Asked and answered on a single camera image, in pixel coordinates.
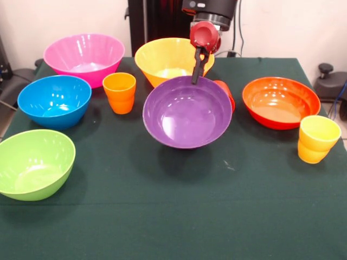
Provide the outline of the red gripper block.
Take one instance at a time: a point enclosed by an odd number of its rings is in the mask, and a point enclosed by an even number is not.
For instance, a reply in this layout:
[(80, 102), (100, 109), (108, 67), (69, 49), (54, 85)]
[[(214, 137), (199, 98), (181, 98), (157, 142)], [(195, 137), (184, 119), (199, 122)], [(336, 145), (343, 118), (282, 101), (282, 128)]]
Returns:
[(210, 53), (216, 53), (221, 45), (221, 37), (216, 27), (209, 21), (200, 21), (190, 28), (190, 43), (196, 48), (195, 66), (192, 72), (191, 83), (197, 84), (199, 77), (203, 76), (204, 66), (209, 60)]

